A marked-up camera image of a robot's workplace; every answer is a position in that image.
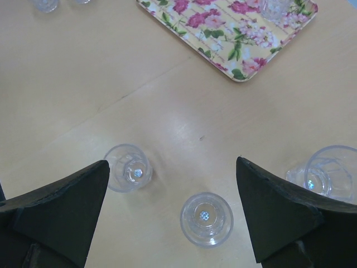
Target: upside-down glass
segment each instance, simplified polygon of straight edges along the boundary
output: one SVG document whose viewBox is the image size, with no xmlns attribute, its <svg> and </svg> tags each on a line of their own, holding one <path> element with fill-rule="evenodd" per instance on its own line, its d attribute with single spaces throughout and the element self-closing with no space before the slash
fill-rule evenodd
<svg viewBox="0 0 357 268">
<path fill-rule="evenodd" d="M 333 145 L 290 170 L 286 179 L 323 196 L 357 204 L 357 149 Z"/>
<path fill-rule="evenodd" d="M 146 185 L 152 176 L 152 167 L 142 150 L 133 144 L 120 144 L 107 152 L 109 162 L 108 187 L 116 192 L 127 193 Z"/>
<path fill-rule="evenodd" d="M 289 11 L 293 0 L 260 0 L 260 13 L 263 18 L 278 22 Z"/>
<path fill-rule="evenodd" d="M 181 228 L 193 244 L 210 248 L 226 241 L 233 230 L 233 213 L 228 203 L 214 193 L 191 196 L 181 211 Z"/>
<path fill-rule="evenodd" d="M 76 0 L 78 4 L 87 4 L 90 0 Z"/>
<path fill-rule="evenodd" d="M 58 0 L 30 0 L 30 2 L 43 13 L 49 13 L 58 6 Z"/>
</svg>

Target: light wood tabletop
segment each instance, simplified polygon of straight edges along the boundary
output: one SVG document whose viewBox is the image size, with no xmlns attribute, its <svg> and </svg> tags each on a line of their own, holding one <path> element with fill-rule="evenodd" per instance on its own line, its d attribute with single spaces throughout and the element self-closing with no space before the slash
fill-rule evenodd
<svg viewBox="0 0 357 268">
<path fill-rule="evenodd" d="M 86 267 L 260 267 L 238 194 L 237 157 L 284 178 L 324 146 L 357 147 L 357 10 L 347 1 L 317 4 L 313 22 L 259 74 L 235 83 L 134 0 L 61 0 L 49 14 L 2 0 L 6 198 L 134 143 L 153 179 L 129 194 L 108 189 Z M 180 228 L 182 205 L 198 192 L 219 194 L 234 214 L 231 236 L 210 250 Z"/>
</svg>

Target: black plastic piece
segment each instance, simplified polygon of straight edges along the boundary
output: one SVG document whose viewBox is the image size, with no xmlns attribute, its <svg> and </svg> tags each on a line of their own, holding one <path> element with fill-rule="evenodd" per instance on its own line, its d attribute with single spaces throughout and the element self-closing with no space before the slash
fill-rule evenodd
<svg viewBox="0 0 357 268">
<path fill-rule="evenodd" d="M 109 179 L 98 161 L 0 203 L 0 267 L 84 267 Z"/>
<path fill-rule="evenodd" d="M 357 206 L 315 194 L 241 157 L 237 184 L 263 268 L 357 267 Z"/>
<path fill-rule="evenodd" d="M 0 202 L 6 200 L 4 191 L 2 190 L 1 184 L 0 184 Z"/>
</svg>

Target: tray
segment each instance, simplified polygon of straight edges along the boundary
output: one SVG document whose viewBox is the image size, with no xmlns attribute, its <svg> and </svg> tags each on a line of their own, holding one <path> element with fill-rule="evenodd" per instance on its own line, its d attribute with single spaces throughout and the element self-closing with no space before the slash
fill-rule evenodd
<svg viewBox="0 0 357 268">
<path fill-rule="evenodd" d="M 286 16 L 274 23 L 259 14 L 259 0 L 137 2 L 236 82 L 256 75 L 318 11 L 311 0 L 295 0 Z"/>
</svg>

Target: glass rim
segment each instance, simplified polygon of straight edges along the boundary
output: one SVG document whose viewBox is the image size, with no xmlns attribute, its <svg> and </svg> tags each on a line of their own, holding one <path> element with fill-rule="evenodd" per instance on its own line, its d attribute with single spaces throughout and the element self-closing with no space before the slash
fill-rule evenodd
<svg viewBox="0 0 357 268">
<path fill-rule="evenodd" d="M 308 171 L 310 169 L 311 163 L 314 161 L 314 159 L 321 154 L 322 152 L 331 150 L 331 149 L 343 149 L 343 150 L 348 150 L 348 151 L 352 151 L 357 153 L 357 149 L 350 147 L 350 146 L 346 146 L 346 145 L 330 145 L 327 147 L 324 147 L 322 149 L 319 149 L 316 153 L 314 153 L 310 159 L 308 160 L 306 167 L 305 167 L 305 172 L 304 172 L 304 181 L 305 181 L 305 185 L 307 185 L 308 181 L 307 181 L 307 176 L 308 176 Z"/>
<path fill-rule="evenodd" d="M 218 243 L 214 244 L 214 245 L 202 245 L 202 244 L 199 244 L 197 243 L 196 241 L 194 241 L 190 236 L 189 234 L 186 232 L 185 230 L 185 227 L 184 227 L 184 223 L 183 223 L 183 214 L 184 214 L 184 211 L 187 207 L 187 205 L 189 205 L 196 197 L 198 197 L 199 195 L 210 195 L 214 198 L 218 198 L 220 201 L 222 201 L 228 211 L 229 211 L 229 215 L 231 217 L 231 224 L 230 224 L 230 228 L 229 228 L 229 231 L 228 233 L 226 234 L 226 236 L 221 240 L 219 241 Z M 185 237 L 194 245 L 197 245 L 197 246 L 200 246 L 202 248 L 213 248 L 213 247 L 217 247 L 219 245 L 221 245 L 222 243 L 224 243 L 229 237 L 230 237 L 230 234 L 232 233 L 233 231 L 233 227 L 234 227 L 234 217 L 233 217 L 233 212 L 232 212 L 232 209 L 230 207 L 230 205 L 228 204 L 228 202 L 221 196 L 215 194 L 215 193 L 211 193 L 211 192 L 201 192 L 201 193 L 197 193 L 197 194 L 194 194 L 192 195 L 191 197 L 189 197 L 188 200 L 186 200 L 186 202 L 184 203 L 184 205 L 182 206 L 182 209 L 181 209 L 181 213 L 180 213 L 180 226 L 181 226 L 181 230 L 182 232 L 184 233 Z"/>
<path fill-rule="evenodd" d="M 108 155 L 109 155 L 112 151 L 116 150 L 117 148 L 126 147 L 126 146 L 134 147 L 136 150 L 138 150 L 138 151 L 140 152 L 140 154 L 141 154 L 142 156 L 144 156 L 143 159 L 145 160 L 145 164 L 147 165 L 147 164 L 149 163 L 148 158 L 147 158 L 147 156 L 145 155 L 145 153 L 143 152 L 143 150 L 141 150 L 138 146 L 136 146 L 135 144 L 132 144 L 132 143 L 122 143 L 122 144 L 119 144 L 119 145 L 115 145 L 114 147 L 112 147 L 112 148 L 104 155 L 103 159 L 106 160 L 107 157 L 108 157 Z"/>
</svg>

